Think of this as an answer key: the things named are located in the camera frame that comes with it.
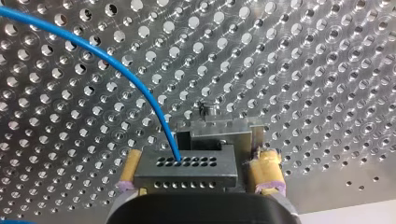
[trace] blue cable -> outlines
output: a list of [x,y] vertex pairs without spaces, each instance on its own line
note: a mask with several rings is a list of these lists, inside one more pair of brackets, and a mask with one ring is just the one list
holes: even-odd
[[160,121],[161,125],[163,126],[163,131],[165,132],[166,138],[169,141],[169,145],[172,148],[172,152],[175,157],[175,160],[176,161],[181,160],[176,141],[172,136],[172,132],[171,132],[171,129],[169,128],[169,125],[166,123],[166,121],[164,119],[164,115],[163,115],[163,112],[161,111],[161,107],[158,105],[155,98],[151,95],[151,93],[149,92],[149,89],[137,77],[135,77],[134,74],[132,74],[124,65],[122,65],[122,63],[120,63],[115,58],[108,55],[102,49],[99,49],[99,48],[91,45],[90,42],[86,41],[85,39],[78,37],[76,35],[73,35],[70,32],[68,32],[64,29],[61,29],[49,22],[42,21],[36,17],[29,16],[27,14],[24,14],[17,10],[11,9],[9,7],[0,7],[0,16],[7,17],[7,18],[10,18],[15,21],[32,24],[35,27],[38,27],[42,30],[48,31],[48,32],[53,33],[57,36],[60,36],[64,39],[67,39],[67,40],[77,44],[78,46],[92,52],[97,57],[99,57],[102,60],[105,60],[106,62],[111,64],[111,66],[113,66],[115,69],[119,70],[131,82],[133,82],[134,85],[143,93],[143,95],[146,97],[146,99],[148,99],[148,102],[151,104],[152,108],[154,109],[155,113],[157,114],[158,120]]

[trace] perforated metal plate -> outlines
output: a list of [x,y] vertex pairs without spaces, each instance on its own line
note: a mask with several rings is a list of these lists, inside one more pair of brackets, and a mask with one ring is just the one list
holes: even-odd
[[[120,59],[173,129],[202,99],[262,118],[300,212],[396,198],[395,1],[1,2]],[[106,62],[0,27],[0,217],[104,221],[128,148],[168,149],[158,120]]]

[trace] black object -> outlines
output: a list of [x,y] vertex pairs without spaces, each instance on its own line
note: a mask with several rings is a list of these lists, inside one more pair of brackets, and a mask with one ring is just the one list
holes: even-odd
[[107,224],[297,224],[280,203],[256,194],[150,194],[120,206]]

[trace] white surface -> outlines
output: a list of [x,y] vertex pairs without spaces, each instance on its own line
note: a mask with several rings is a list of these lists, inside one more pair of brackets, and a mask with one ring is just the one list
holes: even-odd
[[300,215],[302,224],[394,224],[396,200]]

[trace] yellow cylinder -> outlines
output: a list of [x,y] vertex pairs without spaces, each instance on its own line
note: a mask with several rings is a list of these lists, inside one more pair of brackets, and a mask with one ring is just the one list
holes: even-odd
[[139,163],[142,151],[138,149],[132,149],[128,153],[128,158],[126,159],[122,174],[120,176],[120,181],[133,181],[134,172],[136,171],[137,164]]
[[[279,167],[280,155],[275,150],[262,151],[259,158],[249,163],[249,191],[256,191],[259,185],[276,183],[285,186],[282,170]],[[267,195],[277,192],[276,188],[262,188],[260,194]]]

